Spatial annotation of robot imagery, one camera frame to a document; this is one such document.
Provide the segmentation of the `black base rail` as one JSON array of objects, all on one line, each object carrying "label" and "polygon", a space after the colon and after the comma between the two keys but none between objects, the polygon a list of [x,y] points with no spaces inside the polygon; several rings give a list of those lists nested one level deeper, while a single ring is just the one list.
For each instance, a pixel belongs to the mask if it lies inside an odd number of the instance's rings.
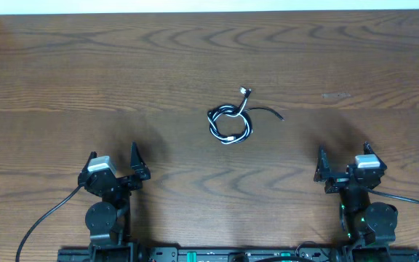
[{"label": "black base rail", "polygon": [[144,247],[130,245],[109,249],[66,248],[57,253],[57,260],[72,261],[155,261],[155,262],[230,262],[261,261],[276,258],[293,261],[295,258],[313,262],[324,261],[418,261],[419,250],[375,247],[358,249],[351,253],[329,248],[305,246],[300,249],[198,249],[177,247]]}]

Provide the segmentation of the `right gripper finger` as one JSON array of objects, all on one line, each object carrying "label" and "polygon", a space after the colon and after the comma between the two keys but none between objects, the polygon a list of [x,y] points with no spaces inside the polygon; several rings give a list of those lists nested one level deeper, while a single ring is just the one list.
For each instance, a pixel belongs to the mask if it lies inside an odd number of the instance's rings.
[{"label": "right gripper finger", "polygon": [[367,141],[365,141],[363,143],[363,152],[364,152],[365,155],[367,155],[367,154],[375,154],[375,152],[373,151],[371,145]]},{"label": "right gripper finger", "polygon": [[324,150],[324,146],[320,146],[318,150],[318,160],[316,170],[314,173],[315,182],[324,182],[331,176],[331,168],[327,158],[327,152]]}]

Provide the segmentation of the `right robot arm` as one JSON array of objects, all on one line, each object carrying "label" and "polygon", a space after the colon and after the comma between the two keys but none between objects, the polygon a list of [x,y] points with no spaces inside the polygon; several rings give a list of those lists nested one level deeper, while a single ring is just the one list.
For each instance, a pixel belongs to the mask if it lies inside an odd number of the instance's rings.
[{"label": "right robot arm", "polygon": [[368,142],[344,172],[332,170],[324,146],[319,147],[314,181],[323,182],[327,194],[340,195],[340,222],[348,235],[348,243],[331,252],[331,261],[391,260],[388,244],[396,239],[398,211],[369,196],[386,170]]}]

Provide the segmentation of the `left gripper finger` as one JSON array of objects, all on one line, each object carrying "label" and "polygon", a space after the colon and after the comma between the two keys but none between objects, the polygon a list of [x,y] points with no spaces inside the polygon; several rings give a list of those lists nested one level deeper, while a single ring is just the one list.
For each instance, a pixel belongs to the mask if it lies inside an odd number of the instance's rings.
[{"label": "left gripper finger", "polygon": [[89,155],[89,158],[87,160],[87,163],[85,164],[85,167],[88,168],[89,167],[89,163],[91,162],[92,159],[97,157],[97,153],[95,151],[92,151]]},{"label": "left gripper finger", "polygon": [[130,150],[130,167],[141,180],[149,180],[151,171],[143,160],[136,142],[132,142]]}]

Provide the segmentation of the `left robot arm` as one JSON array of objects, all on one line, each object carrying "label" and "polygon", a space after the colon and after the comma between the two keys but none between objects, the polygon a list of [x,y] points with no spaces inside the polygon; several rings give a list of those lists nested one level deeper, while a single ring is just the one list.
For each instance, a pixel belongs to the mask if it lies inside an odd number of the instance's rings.
[{"label": "left robot arm", "polygon": [[78,185],[101,198],[85,215],[91,261],[146,261],[149,258],[146,248],[130,236],[130,197],[133,191],[143,187],[143,181],[151,178],[135,142],[130,148],[130,169],[132,174],[118,178],[111,158],[98,156],[93,151],[79,173]]}]

